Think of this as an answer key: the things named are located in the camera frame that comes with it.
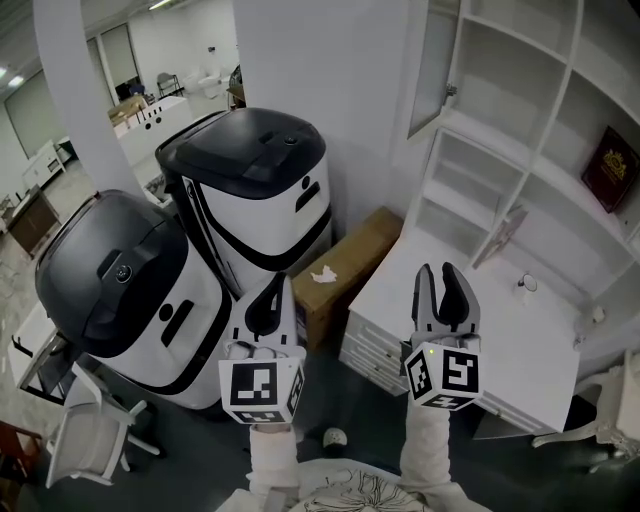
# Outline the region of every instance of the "cabinet door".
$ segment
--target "cabinet door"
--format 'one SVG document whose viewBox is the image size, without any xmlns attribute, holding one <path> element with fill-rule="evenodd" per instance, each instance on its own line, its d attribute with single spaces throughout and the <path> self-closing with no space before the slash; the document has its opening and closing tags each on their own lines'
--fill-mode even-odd
<svg viewBox="0 0 640 512">
<path fill-rule="evenodd" d="M 440 115 L 455 87 L 448 83 L 460 0 L 429 0 L 408 137 Z"/>
<path fill-rule="evenodd" d="M 31 190 L 34 186 L 38 185 L 38 173 L 35 167 L 30 167 L 22 175 L 24 185 L 27 190 Z"/>
</svg>

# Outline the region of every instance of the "office furniture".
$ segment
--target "office furniture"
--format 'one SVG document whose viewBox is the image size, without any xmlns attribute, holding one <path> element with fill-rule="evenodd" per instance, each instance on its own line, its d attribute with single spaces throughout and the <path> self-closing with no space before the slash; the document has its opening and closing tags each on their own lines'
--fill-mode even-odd
<svg viewBox="0 0 640 512">
<path fill-rule="evenodd" d="M 523 432 L 562 431 L 579 362 L 577 311 L 544 283 L 522 305 L 512 294 L 522 275 L 517 267 L 496 257 L 474 270 L 465 266 L 464 253 L 427 233 L 403 234 L 351 303 L 340 360 L 388 392 L 404 393 L 400 341 L 414 331 L 415 277 L 425 263 L 440 272 L 447 261 L 463 271 L 480 303 L 486 372 L 476 403 Z"/>
<path fill-rule="evenodd" d="M 27 190 L 35 186 L 43 188 L 58 172 L 64 171 L 64 164 L 58 157 L 53 142 L 48 141 L 29 159 L 29 167 L 22 171 L 22 181 Z"/>
<path fill-rule="evenodd" d="M 6 220 L 6 229 L 33 258 L 40 241 L 56 224 L 59 224 L 56 211 L 40 187 L 35 185 L 20 204 L 11 210 Z"/>
<path fill-rule="evenodd" d="M 167 96 L 183 96 L 184 87 L 180 85 L 177 75 L 160 73 L 157 78 L 160 99 Z"/>
<path fill-rule="evenodd" d="M 47 476 L 47 488 L 58 480 L 86 478 L 112 485 L 111 477 L 118 462 L 125 471 L 131 468 L 123 452 L 125 441 L 153 455 L 160 450 L 128 432 L 136 416 L 146 407 L 142 400 L 130 411 L 109 395 L 97 377 L 73 366 L 77 376 L 65 402 L 65 415 L 53 447 Z"/>
<path fill-rule="evenodd" d="M 615 458 L 631 461 L 640 457 L 640 355 L 631 351 L 624 354 L 623 366 L 615 366 L 606 373 L 587 377 L 580 382 L 575 393 L 592 386 L 600 386 L 596 419 L 582 427 L 560 434 L 536 437 L 532 446 L 547 443 L 580 441 L 595 436 L 600 444 L 616 447 Z M 603 465 L 616 463 L 605 460 L 591 467 L 595 473 Z"/>
<path fill-rule="evenodd" d="M 523 432 L 559 432 L 578 335 L 584 351 L 640 329 L 640 184 L 607 214 L 580 180 L 607 126 L 640 150 L 640 37 L 627 23 L 637 15 L 627 2 L 452 5 L 412 6 L 393 151 L 423 144 L 423 180 L 400 240 L 351 304 L 341 357 L 399 394 L 413 279 L 450 261 L 482 311 L 478 404 Z M 511 242 L 474 268 L 517 206 L 528 213 Z M 526 272 L 539 289 L 524 306 L 511 289 Z M 594 306 L 604 321 L 577 333 Z"/>
<path fill-rule="evenodd" d="M 73 382 L 71 366 L 81 353 L 58 333 L 40 302 L 7 347 L 16 388 L 59 405 L 64 403 Z"/>
<path fill-rule="evenodd" d="M 27 438 L 24 445 L 19 436 Z M 40 434 L 0 421 L 0 476 L 19 483 L 30 480 L 40 455 L 41 441 Z"/>
<path fill-rule="evenodd" d="M 62 137 L 55 145 L 57 146 L 56 154 L 58 155 L 58 159 L 63 164 L 66 164 L 69 160 L 78 159 L 76 150 L 73 149 L 73 144 L 71 144 L 69 137 Z"/>
</svg>

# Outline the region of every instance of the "white wall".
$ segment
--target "white wall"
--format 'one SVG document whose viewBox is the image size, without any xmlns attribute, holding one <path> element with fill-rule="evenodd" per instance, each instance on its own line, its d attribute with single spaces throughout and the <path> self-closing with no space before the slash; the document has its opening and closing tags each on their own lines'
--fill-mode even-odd
<svg viewBox="0 0 640 512">
<path fill-rule="evenodd" d="M 129 20 L 129 36 L 142 83 L 156 95 L 158 74 L 183 78 L 199 66 L 183 9 L 134 16 Z"/>
<path fill-rule="evenodd" d="M 184 9 L 198 60 L 208 74 L 221 67 L 230 73 L 238 65 L 236 26 L 231 0 L 201 0 Z M 207 51 L 215 46 L 216 51 Z"/>
<path fill-rule="evenodd" d="M 27 168 L 27 157 L 20 146 L 20 141 L 11 126 L 11 121 L 7 115 L 4 104 L 0 104 L 0 155 L 2 155 L 2 165 L 0 166 L 0 199 L 11 194 L 15 202 L 14 192 L 22 194 L 24 185 L 22 184 L 22 171 Z"/>
<path fill-rule="evenodd" d="M 235 0 L 250 106 L 299 116 L 327 141 L 338 234 L 385 204 L 408 0 Z"/>
<path fill-rule="evenodd" d="M 232 71 L 238 62 L 231 0 L 146 11 L 129 20 L 129 34 L 142 82 L 154 94 L 159 73 L 182 80 L 199 68 L 207 74 L 217 73 L 221 65 Z M 216 47 L 213 55 L 209 46 Z"/>
</svg>

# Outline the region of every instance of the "red book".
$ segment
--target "red book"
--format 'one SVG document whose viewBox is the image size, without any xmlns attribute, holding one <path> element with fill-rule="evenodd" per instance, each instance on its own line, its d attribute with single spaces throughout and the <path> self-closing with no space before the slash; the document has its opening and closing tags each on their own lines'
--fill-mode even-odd
<svg viewBox="0 0 640 512">
<path fill-rule="evenodd" d="M 607 213 L 614 211 L 640 171 L 640 157 L 618 133 L 607 127 L 582 181 Z"/>
</svg>

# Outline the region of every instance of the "wooden desk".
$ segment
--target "wooden desk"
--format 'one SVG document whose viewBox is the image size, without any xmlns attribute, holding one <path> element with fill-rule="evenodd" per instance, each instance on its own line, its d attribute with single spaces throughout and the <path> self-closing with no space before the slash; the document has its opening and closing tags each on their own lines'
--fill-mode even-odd
<svg viewBox="0 0 640 512">
<path fill-rule="evenodd" d="M 6 229 L 33 258 L 35 249 L 49 230 L 58 223 L 58 215 L 40 187 L 27 196 L 5 217 Z"/>
</svg>

